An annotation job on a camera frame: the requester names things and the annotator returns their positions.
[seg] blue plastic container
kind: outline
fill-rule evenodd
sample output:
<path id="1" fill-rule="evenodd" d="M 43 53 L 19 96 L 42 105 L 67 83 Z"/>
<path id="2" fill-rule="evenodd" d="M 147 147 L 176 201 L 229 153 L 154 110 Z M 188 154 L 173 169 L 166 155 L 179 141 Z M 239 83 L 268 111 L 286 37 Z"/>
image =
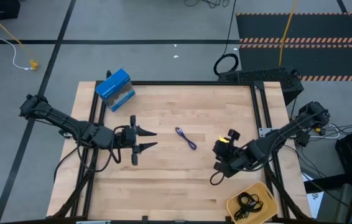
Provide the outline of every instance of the blue plastic container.
<path id="1" fill-rule="evenodd" d="M 119 69 L 98 85 L 96 92 L 111 108 L 112 112 L 116 111 L 134 95 L 131 77 L 123 69 Z"/>

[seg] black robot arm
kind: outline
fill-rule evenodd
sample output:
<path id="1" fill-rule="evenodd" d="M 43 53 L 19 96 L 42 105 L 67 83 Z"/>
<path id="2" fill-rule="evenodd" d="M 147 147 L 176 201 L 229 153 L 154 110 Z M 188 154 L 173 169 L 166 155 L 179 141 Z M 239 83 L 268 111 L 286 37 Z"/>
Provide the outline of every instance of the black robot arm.
<path id="1" fill-rule="evenodd" d="M 25 119 L 44 119 L 62 131 L 68 132 L 77 141 L 79 146 L 87 148 L 132 148 L 132 163 L 137 165 L 137 155 L 151 147 L 156 142 L 136 144 L 137 136 L 155 136 L 156 133 L 146 131 L 136 126 L 136 117 L 131 116 L 130 125 L 121 126 L 120 133 L 114 133 L 112 129 L 103 125 L 79 121 L 71 116 L 51 107 L 44 96 L 27 95 L 26 101 L 20 107 L 20 116 Z"/>
<path id="2" fill-rule="evenodd" d="M 328 110 L 319 102 L 310 102 L 299 110 L 299 115 L 284 127 L 268 132 L 263 138 L 252 140 L 242 147 L 234 146 L 239 133 L 230 129 L 225 141 L 217 140 L 213 148 L 216 159 L 214 168 L 225 177 L 232 177 L 239 171 L 255 171 L 264 167 L 273 150 L 278 151 L 285 141 L 303 129 L 321 128 L 329 122 Z"/>

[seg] wire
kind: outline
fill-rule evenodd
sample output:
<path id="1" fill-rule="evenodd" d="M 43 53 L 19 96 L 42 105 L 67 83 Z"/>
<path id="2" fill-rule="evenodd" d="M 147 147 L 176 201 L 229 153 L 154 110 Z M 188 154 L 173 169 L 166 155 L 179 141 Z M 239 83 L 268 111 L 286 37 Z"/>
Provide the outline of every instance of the wire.
<path id="1" fill-rule="evenodd" d="M 294 4 L 292 5 L 292 10 L 291 10 L 291 12 L 289 14 L 287 27 L 285 28 L 284 35 L 282 36 L 282 39 L 281 39 L 280 59 L 279 59 L 279 62 L 278 62 L 278 66 L 280 66 L 280 67 L 281 67 L 281 63 L 282 63 L 282 50 L 284 49 L 285 37 L 287 36 L 287 32 L 288 32 L 288 29 L 289 29 L 289 24 L 290 24 L 290 21 L 292 20 L 292 16 L 294 15 L 297 3 L 298 3 L 298 0 L 294 0 Z"/>
<path id="2" fill-rule="evenodd" d="M 323 137 L 331 136 L 332 134 L 335 134 L 335 133 L 327 134 L 327 135 L 325 135 L 325 136 L 323 136 Z M 347 133 L 347 132 L 343 131 L 342 134 L 343 134 L 343 135 L 348 135 L 348 134 L 352 134 L 352 132 Z M 324 139 L 324 138 L 320 138 L 320 139 L 316 139 L 316 140 L 310 140 L 309 142 L 312 142 L 312 141 L 319 141 L 319 140 L 321 140 L 321 139 Z"/>
<path id="3" fill-rule="evenodd" d="M 227 46 L 228 46 L 228 41 L 229 41 L 229 38 L 230 38 L 230 31 L 231 31 L 231 25 L 233 24 L 233 16 L 234 16 L 234 10 L 235 10 L 235 8 L 236 8 L 236 2 L 237 2 L 237 0 L 234 0 L 233 11 L 231 11 L 230 26 L 228 27 L 228 34 L 227 34 L 226 47 L 225 47 L 225 51 L 223 52 L 223 55 L 225 55 L 225 53 L 226 53 Z"/>
<path id="4" fill-rule="evenodd" d="M 46 111 L 45 111 L 45 110 L 42 110 L 42 109 L 33 109 L 33 110 L 31 110 L 31 112 L 33 112 L 33 111 L 43 111 L 43 112 L 46 113 Z M 56 116 L 56 117 L 62 119 L 62 118 L 61 118 L 59 115 L 57 115 L 57 114 L 53 114 L 53 113 L 52 113 L 51 115 Z M 66 126 L 65 123 L 68 123 L 68 124 L 72 125 L 72 126 L 75 128 L 75 130 L 76 130 L 76 132 L 74 131 L 74 135 L 76 136 L 76 152 L 78 153 L 78 157 L 79 157 L 79 159 L 81 160 L 81 163 L 82 163 L 82 165 L 85 167 L 86 170 L 91 171 L 91 172 L 101 172 L 101 171 L 105 170 L 105 168 L 107 168 L 107 166 L 108 166 L 108 164 L 109 164 L 109 162 L 110 162 L 110 160 L 111 160 L 112 157 L 114 158 L 114 161 L 115 161 L 116 163 L 120 163 L 120 162 L 121 162 L 120 147 L 118 148 L 118 159 L 117 159 L 117 158 L 115 157 L 115 155 L 113 154 L 113 147 L 114 147 L 114 138 L 116 137 L 116 134 L 115 134 L 116 130 L 119 129 L 119 128 L 124 128 L 125 126 L 118 126 L 118 127 L 115 127 L 115 128 L 114 128 L 114 130 L 113 130 L 113 137 L 112 137 L 112 140 L 111 140 L 111 146 L 110 146 L 110 148 L 108 149 L 108 151 L 109 151 L 109 156 L 108 156 L 108 159 L 107 159 L 107 161 L 106 161 L 106 164 L 104 165 L 103 168 L 96 170 L 96 169 L 90 169 L 90 168 L 83 162 L 83 158 L 82 158 L 81 152 L 80 152 L 80 150 L 79 150 L 80 145 L 81 145 L 81 144 L 80 144 L 80 129 L 79 129 L 76 125 L 74 125 L 73 123 L 71 123 L 71 122 L 69 122 L 69 121 L 67 121 L 67 120 L 64 121 L 64 124 L 63 124 L 64 126 Z"/>
<path id="5" fill-rule="evenodd" d="M 225 59 L 226 57 L 232 57 L 234 58 L 234 66 L 229 70 L 229 72 L 233 72 L 237 69 L 238 67 L 238 57 L 236 54 L 226 54 L 227 51 L 227 46 L 228 46 L 228 41 L 230 38 L 230 31 L 231 31 L 231 25 L 233 24 L 233 16 L 234 16 L 234 10 L 236 7 L 236 2 L 237 0 L 234 0 L 234 4 L 233 4 L 233 11 L 231 12 L 231 19 L 230 19 L 230 26 L 228 27 L 228 33 L 227 33 L 227 41 L 226 41 L 226 47 L 225 50 L 223 51 L 223 54 L 220 56 L 220 58 L 215 62 L 215 65 L 213 66 L 213 72 L 215 73 L 215 75 L 220 77 L 220 74 L 218 73 L 218 64 Z"/>
<path id="6" fill-rule="evenodd" d="M 181 136 L 182 138 L 184 138 L 184 140 L 187 141 L 188 146 L 190 146 L 191 149 L 193 149 L 193 150 L 196 150 L 196 149 L 197 149 L 197 145 L 196 145 L 194 142 L 190 141 L 190 140 L 186 137 L 186 135 L 184 135 L 183 131 L 182 131 L 180 128 L 176 127 L 175 130 L 176 130 L 176 133 L 177 133 L 179 136 Z"/>
<path id="7" fill-rule="evenodd" d="M 296 153 L 296 155 L 298 156 L 298 158 L 301 158 L 301 159 L 302 159 L 302 162 L 303 162 L 307 167 L 309 167 L 309 168 L 315 170 L 315 171 L 318 173 L 318 175 L 319 175 L 320 177 L 327 177 L 324 173 L 322 173 L 321 171 L 319 171 L 319 170 L 317 169 L 317 167 L 314 165 L 314 163 L 313 163 L 310 159 L 307 159 L 307 157 L 306 157 L 305 155 L 303 155 L 304 158 L 305 158 L 306 160 L 308 160 L 309 163 L 311 163 L 311 165 L 313 165 L 313 166 L 308 165 L 308 164 L 306 163 L 306 161 L 299 155 L 299 153 L 297 152 L 296 149 L 294 149 L 294 148 L 292 148 L 292 147 L 290 147 L 290 146 L 287 146 L 287 145 L 284 145 L 284 146 L 290 148 L 291 150 L 293 150 L 293 151 Z"/>
<path id="8" fill-rule="evenodd" d="M 212 174 L 211 178 L 209 178 L 209 183 L 211 183 L 211 185 L 216 186 L 216 185 L 219 185 L 220 183 L 222 183 L 223 179 L 225 178 L 225 174 L 222 174 L 222 176 L 221 176 L 219 182 L 213 183 L 213 181 L 212 181 L 213 178 L 214 178 L 216 175 L 218 175 L 219 173 L 220 173 L 220 171 L 215 172 L 214 174 Z"/>
<path id="9" fill-rule="evenodd" d="M 239 205 L 239 210 L 234 213 L 234 219 L 240 220 L 242 218 L 248 218 L 249 214 L 260 212 L 263 207 L 263 202 L 260 201 L 259 196 L 257 194 L 249 194 L 247 192 L 242 192 L 237 197 L 237 203 Z"/>
<path id="10" fill-rule="evenodd" d="M 17 41 L 17 43 L 19 43 L 20 46 L 22 46 L 25 50 L 27 50 L 26 47 L 20 42 L 20 40 L 18 40 L 17 38 L 15 38 L 1 23 L 0 23 L 0 27 L 1 27 L 7 34 L 9 34 L 15 41 Z M 24 70 L 33 70 L 32 67 L 20 67 L 20 66 L 16 65 L 16 63 L 15 63 L 15 61 L 16 61 L 16 55 L 17 55 L 16 47 L 15 47 L 12 43 L 8 42 L 7 40 L 4 40 L 4 39 L 2 39 L 2 38 L 0 38 L 0 40 L 3 41 L 3 42 L 5 42 L 5 43 L 7 43 L 7 44 L 9 44 L 10 46 L 13 47 L 13 50 L 14 50 L 13 65 L 14 65 L 15 67 L 20 68 L 20 69 L 24 69 Z"/>
<path id="11" fill-rule="evenodd" d="M 320 113 L 324 113 L 324 112 L 327 112 L 327 111 L 328 111 L 328 110 L 322 110 L 322 111 L 320 111 L 320 112 L 317 112 L 317 113 L 315 113 L 315 114 L 312 114 L 312 115 L 308 116 L 307 118 L 301 120 L 301 122 L 297 123 L 296 125 L 299 126 L 299 125 L 301 125 L 303 122 L 305 122 L 306 120 L 308 120 L 308 119 L 310 119 L 310 118 L 312 118 L 312 117 L 314 117 L 314 116 L 317 116 L 317 115 L 319 115 Z M 294 129 L 294 127 L 291 127 L 290 129 L 286 130 L 286 132 L 288 133 L 288 132 L 291 131 L 292 129 Z M 258 170 L 262 169 L 267 163 L 269 163 L 269 162 L 272 160 L 272 159 L 269 160 L 269 158 L 270 158 L 270 155 L 272 154 L 272 152 L 273 152 L 273 150 L 274 150 L 274 146 L 275 146 L 276 143 L 278 142 L 279 138 L 281 138 L 281 135 L 278 135 L 278 136 L 276 137 L 276 139 L 273 141 L 273 143 L 271 144 L 271 147 L 270 147 L 270 149 L 269 149 L 269 152 L 268 152 L 268 154 L 266 155 L 266 161 L 263 162 L 258 168 L 251 169 L 251 170 L 247 170 L 247 169 L 238 169 L 238 168 L 233 168 L 233 169 L 234 169 L 234 170 L 238 170 L 238 171 L 244 171 L 244 172 L 255 172 L 255 171 L 258 171 Z"/>
<path id="12" fill-rule="evenodd" d="M 347 127 L 343 128 L 343 129 L 340 129 L 340 127 L 338 127 L 338 126 L 335 125 L 335 124 L 332 124 L 332 125 L 336 126 L 342 134 L 351 134 L 351 133 L 352 133 L 352 132 L 346 132 L 346 131 L 345 131 L 346 129 L 352 128 L 352 125 L 351 125 L 351 126 L 347 126 Z"/>
<path id="13" fill-rule="evenodd" d="M 46 122 L 46 121 L 41 121 L 41 120 L 38 120 L 38 119 L 36 119 L 35 121 L 36 122 L 40 122 L 40 123 L 44 123 L 44 124 L 47 124 L 47 125 L 55 126 L 54 124 Z"/>
<path id="14" fill-rule="evenodd" d="M 198 3 L 200 3 L 200 1 L 203 1 L 203 2 L 208 3 L 209 7 L 210 7 L 211 9 L 214 9 L 216 6 L 220 6 L 220 1 L 221 1 L 221 0 L 216 0 L 216 2 L 211 2 L 211 1 L 209 1 L 209 0 L 197 0 L 197 1 L 196 1 L 195 3 L 193 3 L 193 4 L 187 4 L 187 2 L 189 2 L 189 0 L 184 0 L 184 5 L 186 5 L 186 6 L 188 6 L 188 7 L 192 7 L 192 6 L 196 6 Z M 230 3 L 230 0 L 223 0 L 222 6 L 223 6 L 223 7 L 227 7 L 229 3 Z"/>
<path id="15" fill-rule="evenodd" d="M 327 137 L 327 136 L 310 136 L 311 138 L 319 138 L 319 139 L 338 139 L 339 137 L 340 137 L 340 130 L 336 127 L 336 125 L 334 125 L 334 124 L 329 124 L 328 123 L 328 125 L 329 125 L 329 127 L 331 127 L 331 128 L 333 128 L 334 130 L 335 130 L 335 133 L 332 133 L 332 134 L 336 134 L 336 133 L 338 133 L 338 135 L 337 136 L 334 136 L 334 137 Z"/>
<path id="16" fill-rule="evenodd" d="M 296 75 L 296 92 L 298 92 L 298 83 L 300 80 L 300 74 L 298 72 L 298 70 L 292 70 L 291 74 L 295 74 Z M 290 117 L 293 119 L 294 118 L 294 110 L 295 110 L 295 105 L 296 105 L 296 100 L 297 100 L 298 96 L 295 97 L 294 99 L 294 104 L 292 105 L 292 110 L 290 112 Z"/>
<path id="17" fill-rule="evenodd" d="M 56 166 L 56 169 L 54 170 L 54 175 L 53 175 L 53 182 L 56 181 L 56 175 L 57 175 L 57 171 L 58 168 L 60 168 L 60 165 L 64 162 L 64 160 L 68 157 L 70 157 L 76 150 L 78 149 L 78 147 L 74 148 L 74 150 L 72 150 L 70 153 L 68 153 Z"/>

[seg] black metal frame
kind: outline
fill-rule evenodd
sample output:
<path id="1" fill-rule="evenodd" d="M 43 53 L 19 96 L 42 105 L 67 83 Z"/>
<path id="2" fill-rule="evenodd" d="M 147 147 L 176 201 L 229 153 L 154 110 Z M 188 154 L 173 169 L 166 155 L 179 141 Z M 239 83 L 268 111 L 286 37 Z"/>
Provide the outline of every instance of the black metal frame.
<path id="1" fill-rule="evenodd" d="M 98 84 L 100 84 L 102 81 L 96 81 L 96 86 Z M 240 82 L 240 83 L 230 83 L 230 82 L 201 82 L 201 81 L 196 81 L 196 82 L 183 82 L 183 81 L 135 81 L 132 82 L 133 85 L 214 85 L 214 86 L 225 86 L 225 85 L 229 85 L 229 86 L 234 86 L 234 85 L 242 85 L 242 86 L 249 86 L 251 89 L 251 96 L 252 96 L 252 105 L 253 105 L 253 109 L 254 109 L 254 114 L 255 114 L 255 120 L 256 120 L 256 127 L 257 127 L 257 133 L 259 135 L 259 128 L 262 127 L 262 123 L 261 123 L 261 117 L 260 117 L 260 112 L 259 112 L 259 105 L 257 102 L 257 96 L 256 96 L 256 87 L 258 87 L 258 89 L 260 89 L 261 92 L 261 100 L 262 100 L 262 105 L 263 105 L 263 110 L 264 110 L 264 116 L 265 116 L 265 120 L 266 120 L 266 124 L 268 128 L 271 128 L 271 119 L 270 119 L 270 112 L 269 112 L 269 107 L 267 105 L 267 98 L 266 98 L 266 93 L 264 91 L 264 84 L 263 82 Z M 90 110 L 90 116 L 89 116 L 89 121 L 93 122 L 94 117 L 95 117 L 95 111 L 96 111 L 96 107 L 97 107 L 97 101 L 98 101 L 98 95 L 95 92 L 93 95 L 93 101 L 92 101 L 92 106 L 91 106 L 91 110 Z M 100 117 L 99 117 L 99 123 L 103 124 L 104 121 L 104 112 L 105 112 L 105 108 L 106 105 L 102 102 L 101 104 L 101 110 L 100 110 Z M 83 155 L 87 156 L 87 150 L 88 149 L 83 149 Z M 275 167 L 275 173 L 276 173 L 276 177 L 280 180 L 281 184 L 283 185 L 283 181 L 282 181 L 282 174 L 281 174 L 281 169 L 280 169 L 280 165 L 279 165 L 279 160 L 277 157 L 276 153 L 273 153 L 272 155 L 274 157 L 274 167 Z M 78 172 L 78 180 L 77 183 L 79 183 L 81 181 L 81 178 L 83 177 L 83 174 L 85 172 L 84 167 L 82 166 L 82 164 L 80 164 L 80 170 Z M 89 180 L 88 183 L 88 187 L 86 189 L 86 197 L 85 197 L 85 202 L 83 205 L 83 213 L 82 213 L 82 217 L 87 218 L 88 217 L 88 213 L 89 213 L 89 207 L 90 207 L 90 202 L 91 202 L 91 194 L 93 191 L 93 180 L 94 180 L 94 176 Z M 270 181 L 270 179 L 266 176 L 266 185 L 269 188 L 269 190 L 272 192 L 273 194 L 273 188 L 272 188 L 272 182 Z M 72 207 L 72 212 L 71 212 L 71 217 L 76 216 L 76 211 L 78 210 L 78 201 L 77 200 L 73 207 Z M 288 207 L 286 205 L 286 203 L 284 202 L 284 200 L 281 198 L 280 199 L 281 205 L 282 205 L 282 212 L 284 215 L 284 218 L 289 218 L 289 210 Z M 111 221 L 111 223 L 144 223 L 144 219 L 147 219 L 148 222 L 148 217 L 142 217 L 141 221 L 130 221 L 130 220 L 113 220 Z M 150 223 L 173 223 L 173 221 L 157 221 L 157 222 L 153 222 L 150 221 Z M 231 223 L 231 220 L 229 218 L 226 219 L 225 222 L 189 222 L 189 223 Z"/>

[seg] wooden table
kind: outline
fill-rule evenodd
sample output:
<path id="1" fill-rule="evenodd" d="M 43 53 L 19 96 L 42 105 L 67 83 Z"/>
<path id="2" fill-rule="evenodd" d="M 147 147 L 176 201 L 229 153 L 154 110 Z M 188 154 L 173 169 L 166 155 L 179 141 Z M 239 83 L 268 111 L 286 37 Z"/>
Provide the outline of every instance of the wooden table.
<path id="1" fill-rule="evenodd" d="M 72 111 L 74 118 L 88 120 L 94 86 L 94 82 L 80 82 Z M 280 85 L 265 83 L 265 87 L 273 127 L 282 127 L 288 117 Z M 135 114 L 138 125 L 158 133 L 137 141 L 157 141 L 158 145 L 139 155 L 138 166 L 131 164 L 131 150 L 122 149 L 122 163 L 112 161 L 105 171 L 96 174 L 89 219 L 141 220 L 148 215 L 149 220 L 224 221 L 228 215 L 227 199 L 255 182 L 265 181 L 260 170 L 239 172 L 218 186 L 209 183 L 216 161 L 212 149 L 219 135 L 226 136 L 230 128 L 239 131 L 237 146 L 257 139 L 248 86 L 139 85 L 134 89 L 136 96 L 115 113 L 106 110 L 105 126 L 129 124 L 130 115 Z M 257 97 L 262 110 L 259 92 Z M 261 121 L 265 126 L 262 113 Z M 197 144 L 196 151 L 175 133 L 176 126 Z M 287 145 L 294 147 L 292 141 L 287 141 Z M 74 148 L 74 140 L 65 140 L 62 157 Z M 107 158 L 107 151 L 99 152 L 98 168 Z M 284 147 L 279 161 L 286 191 L 310 215 L 296 153 Z M 75 188 L 79 165 L 78 156 L 72 155 L 59 168 L 47 215 L 54 214 Z M 80 205 L 84 199 L 83 192 Z"/>

